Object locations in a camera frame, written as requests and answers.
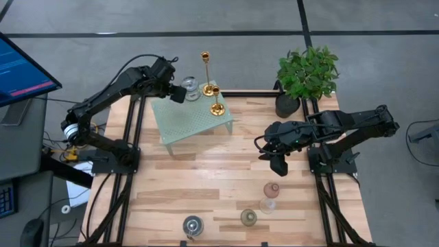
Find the concrete floor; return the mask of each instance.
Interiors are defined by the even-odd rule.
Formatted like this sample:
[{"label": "concrete floor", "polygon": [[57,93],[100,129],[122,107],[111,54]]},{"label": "concrete floor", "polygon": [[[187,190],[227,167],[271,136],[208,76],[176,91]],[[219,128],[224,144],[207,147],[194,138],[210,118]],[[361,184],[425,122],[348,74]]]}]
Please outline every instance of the concrete floor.
[{"label": "concrete floor", "polygon": [[[0,0],[0,8],[6,0]],[[439,30],[439,1],[306,0],[311,31]],[[295,0],[14,0],[0,23],[6,34],[301,30]],[[439,36],[312,36],[338,55],[340,108],[346,112],[387,104],[401,129],[388,139],[355,148],[361,194],[374,242],[383,246],[439,244],[439,167],[417,163],[405,146],[413,121],[439,117]],[[15,38],[63,89],[50,97],[80,101],[101,89],[129,58],[155,53],[179,56],[176,80],[203,78],[199,53],[209,50],[212,77],[225,89],[270,89],[277,60],[288,49],[305,48],[303,36],[167,38]],[[132,65],[150,64],[151,59]],[[69,107],[49,102],[46,130],[61,139],[59,123]],[[94,120],[104,123],[102,113]],[[411,132],[430,126],[420,124]],[[433,143],[413,146],[423,161],[439,163]],[[59,196],[62,189],[55,191]],[[61,219],[56,216],[53,222]],[[60,233],[73,222],[63,222]],[[78,228],[71,234],[78,235]],[[68,243],[56,242],[55,246]]]}]

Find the transparent container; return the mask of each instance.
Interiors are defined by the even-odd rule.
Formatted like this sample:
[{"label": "transparent container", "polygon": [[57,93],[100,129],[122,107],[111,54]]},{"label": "transparent container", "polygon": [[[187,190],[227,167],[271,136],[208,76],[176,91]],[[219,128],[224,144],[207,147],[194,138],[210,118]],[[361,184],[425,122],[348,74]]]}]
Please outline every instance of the transparent container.
[{"label": "transparent container", "polygon": [[259,202],[259,209],[264,214],[271,214],[276,209],[276,202],[270,198],[264,198]]},{"label": "transparent container", "polygon": [[201,96],[200,89],[198,88],[198,82],[193,76],[188,76],[183,79],[181,86],[187,90],[185,96],[186,100],[196,101]]}]

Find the small table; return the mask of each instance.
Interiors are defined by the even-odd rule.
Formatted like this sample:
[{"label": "small table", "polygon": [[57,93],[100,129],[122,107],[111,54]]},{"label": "small table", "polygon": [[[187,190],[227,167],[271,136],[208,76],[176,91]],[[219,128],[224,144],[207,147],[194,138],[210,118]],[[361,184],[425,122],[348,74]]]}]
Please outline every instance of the small table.
[{"label": "small table", "polygon": [[174,155],[172,143],[211,128],[224,124],[228,133],[232,134],[233,116],[222,94],[218,95],[218,102],[226,108],[226,112],[221,116],[214,116],[210,112],[211,105],[215,103],[215,96],[207,97],[202,93],[196,101],[186,100],[183,104],[175,103],[168,98],[151,102],[162,142],[170,155]]}]

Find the glass jar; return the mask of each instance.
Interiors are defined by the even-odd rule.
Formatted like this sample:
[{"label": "glass jar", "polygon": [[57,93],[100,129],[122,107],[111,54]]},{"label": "glass jar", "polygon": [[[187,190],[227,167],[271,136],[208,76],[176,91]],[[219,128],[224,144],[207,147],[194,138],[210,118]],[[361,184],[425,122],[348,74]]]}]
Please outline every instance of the glass jar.
[{"label": "glass jar", "polygon": [[200,89],[198,88],[198,82],[193,76],[188,76],[183,79],[181,86],[187,90],[185,96],[186,100],[195,101],[201,96]]}]

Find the monitor stand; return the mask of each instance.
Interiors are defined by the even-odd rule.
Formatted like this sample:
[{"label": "monitor stand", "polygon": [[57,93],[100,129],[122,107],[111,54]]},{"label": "monitor stand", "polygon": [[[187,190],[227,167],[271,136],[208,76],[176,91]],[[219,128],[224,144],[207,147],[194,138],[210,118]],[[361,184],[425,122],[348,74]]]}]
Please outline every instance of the monitor stand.
[{"label": "monitor stand", "polygon": [[26,115],[31,101],[32,99],[26,99],[10,104],[6,111],[4,108],[0,108],[0,118],[3,117],[0,124],[2,126],[19,126]]}]

